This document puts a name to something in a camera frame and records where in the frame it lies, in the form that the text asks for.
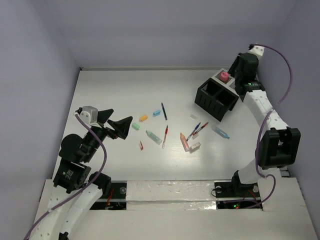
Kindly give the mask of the green highlighter marker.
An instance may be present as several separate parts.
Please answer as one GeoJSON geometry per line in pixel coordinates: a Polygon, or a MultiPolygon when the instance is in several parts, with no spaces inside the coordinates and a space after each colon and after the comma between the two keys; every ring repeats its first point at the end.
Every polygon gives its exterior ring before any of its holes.
{"type": "Polygon", "coordinates": [[[162,143],[162,140],[158,136],[156,136],[152,131],[146,130],[146,134],[150,139],[152,139],[158,145],[162,143]]]}

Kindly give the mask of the blue highlighter marker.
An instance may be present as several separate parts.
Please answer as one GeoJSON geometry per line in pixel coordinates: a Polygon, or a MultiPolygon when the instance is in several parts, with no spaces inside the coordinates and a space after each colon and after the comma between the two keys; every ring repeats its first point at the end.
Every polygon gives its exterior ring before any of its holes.
{"type": "Polygon", "coordinates": [[[213,129],[213,131],[214,131],[215,133],[217,133],[218,135],[220,135],[222,138],[224,138],[224,139],[229,139],[229,138],[230,138],[229,135],[228,135],[225,131],[221,130],[220,128],[218,128],[218,127],[213,127],[212,129],[213,129]]]}

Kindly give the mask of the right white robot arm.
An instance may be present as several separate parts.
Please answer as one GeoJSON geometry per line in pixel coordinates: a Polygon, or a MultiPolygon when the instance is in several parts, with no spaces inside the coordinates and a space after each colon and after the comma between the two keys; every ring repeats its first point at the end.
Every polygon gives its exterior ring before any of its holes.
{"type": "Polygon", "coordinates": [[[258,65],[258,55],[249,51],[238,54],[228,71],[235,79],[236,93],[260,127],[254,159],[231,179],[230,190],[235,196],[242,196],[259,179],[273,177],[275,169],[292,165],[301,139],[299,129],[289,127],[269,101],[257,79],[258,65]]]}

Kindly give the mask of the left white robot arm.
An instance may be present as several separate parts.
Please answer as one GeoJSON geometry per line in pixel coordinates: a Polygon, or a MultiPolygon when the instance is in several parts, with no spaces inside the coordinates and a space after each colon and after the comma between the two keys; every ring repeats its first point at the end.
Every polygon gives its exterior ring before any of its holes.
{"type": "Polygon", "coordinates": [[[78,122],[87,129],[84,137],[69,134],[60,144],[60,163],[52,181],[46,212],[34,222],[26,240],[72,240],[75,230],[93,204],[108,196],[112,179],[102,171],[108,153],[105,138],[125,140],[132,116],[113,121],[114,110],[99,111],[83,106],[74,112],[78,122]]]}

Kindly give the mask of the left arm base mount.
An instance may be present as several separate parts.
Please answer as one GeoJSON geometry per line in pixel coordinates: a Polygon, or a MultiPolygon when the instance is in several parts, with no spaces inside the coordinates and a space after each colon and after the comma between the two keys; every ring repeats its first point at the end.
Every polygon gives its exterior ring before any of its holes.
{"type": "Polygon", "coordinates": [[[127,182],[113,182],[109,193],[103,194],[90,210],[126,210],[127,182]]]}

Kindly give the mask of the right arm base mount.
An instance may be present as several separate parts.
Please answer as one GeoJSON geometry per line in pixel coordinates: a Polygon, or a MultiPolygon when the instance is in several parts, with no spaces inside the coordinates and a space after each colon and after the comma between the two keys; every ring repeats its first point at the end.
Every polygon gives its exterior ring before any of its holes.
{"type": "Polygon", "coordinates": [[[262,209],[257,183],[235,189],[231,181],[218,181],[210,194],[218,210],[262,209]]]}

